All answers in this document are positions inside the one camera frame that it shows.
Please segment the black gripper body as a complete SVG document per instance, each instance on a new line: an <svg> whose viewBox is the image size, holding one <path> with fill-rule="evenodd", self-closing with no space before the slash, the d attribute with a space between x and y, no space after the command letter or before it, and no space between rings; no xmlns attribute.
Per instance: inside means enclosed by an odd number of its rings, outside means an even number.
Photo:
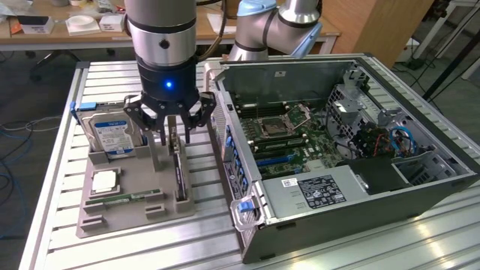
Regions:
<svg viewBox="0 0 480 270"><path fill-rule="evenodd" d="M141 103L156 113L178 115L196 104L200 94L196 89L196 58L174 66L149 65L141 58L137 70L141 80Z"/></svg>

